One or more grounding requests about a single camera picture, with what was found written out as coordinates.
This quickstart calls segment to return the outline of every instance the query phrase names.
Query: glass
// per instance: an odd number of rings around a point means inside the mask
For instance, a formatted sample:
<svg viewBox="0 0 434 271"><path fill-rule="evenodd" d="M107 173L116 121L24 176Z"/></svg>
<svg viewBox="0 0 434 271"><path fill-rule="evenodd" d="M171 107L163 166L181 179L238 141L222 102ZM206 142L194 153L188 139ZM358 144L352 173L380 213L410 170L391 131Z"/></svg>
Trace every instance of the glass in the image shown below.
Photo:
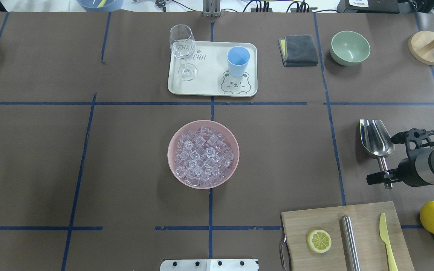
<svg viewBox="0 0 434 271"><path fill-rule="evenodd" d="M197 76L197 67L187 63L195 52L195 39L190 27L178 24L170 29L170 49L172 54L179 59L185 60L177 70L177 75L183 81L190 81Z"/></svg>

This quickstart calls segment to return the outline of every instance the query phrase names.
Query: gray towel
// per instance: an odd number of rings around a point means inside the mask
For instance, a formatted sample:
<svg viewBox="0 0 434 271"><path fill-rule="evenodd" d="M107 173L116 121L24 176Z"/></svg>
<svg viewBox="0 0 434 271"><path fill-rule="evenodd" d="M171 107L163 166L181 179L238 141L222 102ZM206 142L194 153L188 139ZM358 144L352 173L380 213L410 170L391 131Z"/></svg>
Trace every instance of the gray towel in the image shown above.
<svg viewBox="0 0 434 271"><path fill-rule="evenodd" d="M311 35L292 35L279 39L282 62L285 67L316 66L317 53Z"/></svg>

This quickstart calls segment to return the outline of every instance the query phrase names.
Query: green bowl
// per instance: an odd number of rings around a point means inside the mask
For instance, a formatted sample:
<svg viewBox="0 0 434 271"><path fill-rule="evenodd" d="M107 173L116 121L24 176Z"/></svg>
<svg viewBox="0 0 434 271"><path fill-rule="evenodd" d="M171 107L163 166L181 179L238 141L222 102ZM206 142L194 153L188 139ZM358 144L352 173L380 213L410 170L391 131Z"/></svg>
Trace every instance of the green bowl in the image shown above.
<svg viewBox="0 0 434 271"><path fill-rule="evenodd" d="M369 56L371 48L366 38L353 31L341 31L331 41L331 56L344 66L354 66Z"/></svg>

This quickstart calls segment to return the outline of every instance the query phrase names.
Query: round wooden base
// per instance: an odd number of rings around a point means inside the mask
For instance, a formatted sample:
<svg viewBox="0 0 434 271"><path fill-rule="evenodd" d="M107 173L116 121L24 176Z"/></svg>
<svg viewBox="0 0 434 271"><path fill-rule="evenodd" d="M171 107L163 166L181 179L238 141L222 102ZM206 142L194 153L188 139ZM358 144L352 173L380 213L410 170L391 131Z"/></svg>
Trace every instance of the round wooden base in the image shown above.
<svg viewBox="0 0 434 271"><path fill-rule="evenodd" d="M420 62L434 65L434 48L428 44L434 39L434 32L420 31L408 40L408 48L411 54Z"/></svg>

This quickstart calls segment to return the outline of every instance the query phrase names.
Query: bear drawing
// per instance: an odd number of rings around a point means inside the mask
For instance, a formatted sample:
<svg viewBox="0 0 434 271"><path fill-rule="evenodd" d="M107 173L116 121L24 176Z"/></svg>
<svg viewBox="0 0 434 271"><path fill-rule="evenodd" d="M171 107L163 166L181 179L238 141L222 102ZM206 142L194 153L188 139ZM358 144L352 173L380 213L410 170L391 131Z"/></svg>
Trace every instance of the bear drawing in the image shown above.
<svg viewBox="0 0 434 271"><path fill-rule="evenodd" d="M231 76L229 72L224 72L222 76L224 77L224 82L222 82L220 88L222 88L225 93L247 94L250 91L251 86L248 73L244 73L241 77L234 77Z"/></svg>

